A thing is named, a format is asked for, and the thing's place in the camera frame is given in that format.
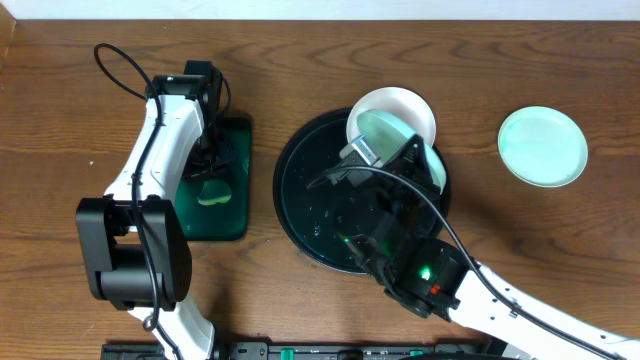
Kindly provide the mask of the mint plate front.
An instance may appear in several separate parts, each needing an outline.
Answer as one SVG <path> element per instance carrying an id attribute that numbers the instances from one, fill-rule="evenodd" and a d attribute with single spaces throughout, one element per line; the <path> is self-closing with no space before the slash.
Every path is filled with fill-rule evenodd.
<path id="1" fill-rule="evenodd" d="M 397 116 L 378 109 L 367 110 L 356 117 L 356 125 L 366 143 L 379 158 L 375 164 L 381 167 L 388 163 L 416 132 Z M 444 192 L 447 174 L 435 150 L 425 145 L 425 156 L 433 184 Z"/>

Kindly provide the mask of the green scrubbing sponge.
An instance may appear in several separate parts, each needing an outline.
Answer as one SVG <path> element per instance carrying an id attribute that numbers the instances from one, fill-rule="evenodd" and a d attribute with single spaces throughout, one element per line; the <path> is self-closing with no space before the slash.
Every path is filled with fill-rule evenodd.
<path id="1" fill-rule="evenodd" d="M 210 179 L 203 183 L 197 201 L 202 206 L 226 204 L 232 197 L 230 186 L 221 179 Z"/>

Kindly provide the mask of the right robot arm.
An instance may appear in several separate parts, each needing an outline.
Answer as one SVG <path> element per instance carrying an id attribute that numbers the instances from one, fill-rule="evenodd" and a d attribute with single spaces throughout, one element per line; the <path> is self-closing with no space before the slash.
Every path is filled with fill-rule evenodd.
<path id="1" fill-rule="evenodd" d="M 582 322 L 506 282 L 476 261 L 440 207 L 422 138 L 383 162 L 365 136 L 349 142 L 337 166 L 314 179 L 348 183 L 334 226 L 355 264 L 410 312 L 483 332 L 532 359 L 636 359 L 636 339 Z"/>

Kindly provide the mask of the mint plate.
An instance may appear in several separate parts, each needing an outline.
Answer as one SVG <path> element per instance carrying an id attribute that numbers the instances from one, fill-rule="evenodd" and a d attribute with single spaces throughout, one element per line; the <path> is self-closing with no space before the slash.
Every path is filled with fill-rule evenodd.
<path id="1" fill-rule="evenodd" d="M 515 177 L 543 188 L 575 181 L 589 158 L 580 127 L 562 112 L 544 106 L 524 107 L 507 116 L 497 146 L 502 162 Z"/>
<path id="2" fill-rule="evenodd" d="M 381 167 L 388 163 L 416 132 L 397 116 L 378 109 L 367 110 L 356 117 L 356 125 L 366 143 L 379 158 L 375 164 Z M 435 150 L 425 145 L 425 156 L 433 184 L 444 192 L 447 174 Z"/>

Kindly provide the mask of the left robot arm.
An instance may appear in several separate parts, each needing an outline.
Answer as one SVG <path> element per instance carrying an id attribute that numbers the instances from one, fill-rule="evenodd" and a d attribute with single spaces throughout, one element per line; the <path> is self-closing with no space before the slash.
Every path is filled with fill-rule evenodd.
<path id="1" fill-rule="evenodd" d="M 168 359 L 209 359 L 215 328 L 189 293 L 192 257 L 175 210 L 181 181 L 228 171 L 238 157 L 217 128 L 225 79 L 208 61 L 157 75 L 125 167 L 75 213 L 91 294 L 141 321 Z"/>

